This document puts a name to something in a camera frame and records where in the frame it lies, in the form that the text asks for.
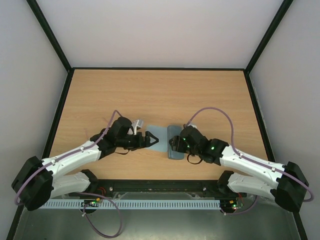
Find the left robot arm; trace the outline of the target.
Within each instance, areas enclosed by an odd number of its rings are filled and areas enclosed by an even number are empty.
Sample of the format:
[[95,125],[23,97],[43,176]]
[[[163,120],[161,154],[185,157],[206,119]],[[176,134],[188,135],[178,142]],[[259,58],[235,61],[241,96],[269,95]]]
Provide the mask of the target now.
[[77,192],[94,193],[99,180],[90,170],[83,169],[75,174],[71,171],[99,161],[115,153],[117,148],[135,151],[158,143],[159,139],[151,132],[138,131],[142,125],[140,119],[131,122],[120,116],[100,133],[70,151],[43,159],[30,157],[11,184],[16,193],[15,203],[34,211],[55,197]]

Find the grey glasses case green lining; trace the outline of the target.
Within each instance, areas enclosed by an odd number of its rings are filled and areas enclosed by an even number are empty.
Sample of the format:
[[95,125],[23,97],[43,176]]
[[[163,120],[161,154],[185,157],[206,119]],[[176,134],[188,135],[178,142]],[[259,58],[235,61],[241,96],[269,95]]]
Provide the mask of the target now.
[[[169,125],[167,127],[167,140],[168,142],[174,137],[180,134],[182,127],[179,125]],[[172,150],[170,143],[167,144],[167,157],[170,160],[183,160],[185,154]]]

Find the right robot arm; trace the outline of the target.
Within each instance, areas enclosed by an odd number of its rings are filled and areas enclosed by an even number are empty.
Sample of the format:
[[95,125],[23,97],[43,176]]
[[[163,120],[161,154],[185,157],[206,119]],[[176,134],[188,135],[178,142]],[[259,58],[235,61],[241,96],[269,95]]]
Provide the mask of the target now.
[[301,168],[294,162],[287,164],[263,160],[245,155],[229,143],[207,139],[200,131],[187,126],[168,143],[173,151],[198,156],[202,161],[231,168],[219,179],[218,191],[229,196],[231,193],[247,193],[273,200],[278,206],[299,212],[309,183]]

